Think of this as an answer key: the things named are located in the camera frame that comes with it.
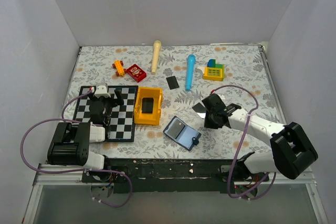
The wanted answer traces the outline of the blue leather card holder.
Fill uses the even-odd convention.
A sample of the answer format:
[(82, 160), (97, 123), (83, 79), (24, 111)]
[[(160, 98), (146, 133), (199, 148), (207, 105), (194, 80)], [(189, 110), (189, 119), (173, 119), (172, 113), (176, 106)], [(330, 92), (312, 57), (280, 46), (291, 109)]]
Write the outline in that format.
[(188, 151), (191, 151), (192, 148), (195, 145), (198, 145), (199, 139), (201, 137), (201, 133), (199, 131), (193, 129), (192, 127), (190, 127), (186, 123), (184, 123), (181, 119), (179, 119), (180, 121), (182, 121), (185, 124), (185, 128), (179, 134), (179, 136), (177, 137), (177, 139), (172, 139), (168, 135), (167, 131), (170, 128), (170, 125), (172, 124), (172, 122), (174, 122), (175, 119), (179, 119), (179, 118), (177, 116), (174, 116), (171, 119), (171, 121), (169, 122), (169, 124), (163, 130), (163, 133), (164, 133), (164, 135), (166, 135), (168, 138), (170, 138), (171, 140), (173, 140), (175, 143), (177, 143), (181, 147), (185, 148)]

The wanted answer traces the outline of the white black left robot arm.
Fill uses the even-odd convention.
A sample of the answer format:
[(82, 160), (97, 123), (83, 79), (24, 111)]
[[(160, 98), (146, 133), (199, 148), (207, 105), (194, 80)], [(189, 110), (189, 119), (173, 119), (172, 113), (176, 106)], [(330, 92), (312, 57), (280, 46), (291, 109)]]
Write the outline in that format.
[(65, 120), (61, 113), (47, 153), (47, 161), (51, 165), (77, 165), (86, 169), (94, 169), (93, 175), (100, 182), (111, 178), (112, 170), (104, 164), (105, 157), (89, 150), (90, 143), (104, 142), (110, 136), (112, 109), (124, 105), (121, 89), (115, 89), (114, 95), (106, 86), (91, 87), (89, 91), (68, 103), (88, 97), (89, 121), (79, 122)]

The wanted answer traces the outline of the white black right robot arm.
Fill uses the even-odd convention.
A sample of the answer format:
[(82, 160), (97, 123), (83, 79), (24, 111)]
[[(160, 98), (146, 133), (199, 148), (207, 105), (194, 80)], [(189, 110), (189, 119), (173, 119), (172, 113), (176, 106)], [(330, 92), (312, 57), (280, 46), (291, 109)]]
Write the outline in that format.
[(270, 146), (269, 153), (250, 152), (236, 161), (234, 171), (242, 180), (251, 180), (257, 173), (273, 172), (296, 179), (318, 159), (317, 151), (298, 123), (284, 125), (248, 115), (239, 105), (225, 105), (215, 93), (204, 98), (202, 103), (206, 109), (206, 128), (226, 126)]

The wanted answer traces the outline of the black VIP card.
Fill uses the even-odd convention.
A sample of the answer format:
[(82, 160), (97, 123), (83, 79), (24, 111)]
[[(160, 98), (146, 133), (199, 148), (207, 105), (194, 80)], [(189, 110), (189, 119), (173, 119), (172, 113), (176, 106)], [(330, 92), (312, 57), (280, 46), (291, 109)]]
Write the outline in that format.
[(194, 112), (197, 113), (197, 115), (202, 118), (205, 119), (206, 117), (206, 109), (205, 107), (201, 104), (201, 103), (197, 103), (195, 104), (192, 109), (194, 110)]

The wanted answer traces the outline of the black credit card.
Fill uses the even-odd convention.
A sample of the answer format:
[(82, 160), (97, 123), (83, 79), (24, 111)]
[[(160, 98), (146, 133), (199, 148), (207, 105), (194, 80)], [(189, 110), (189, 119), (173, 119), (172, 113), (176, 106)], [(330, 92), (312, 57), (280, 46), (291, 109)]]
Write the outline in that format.
[(170, 90), (174, 90), (180, 87), (175, 76), (167, 77), (166, 81), (169, 85)]

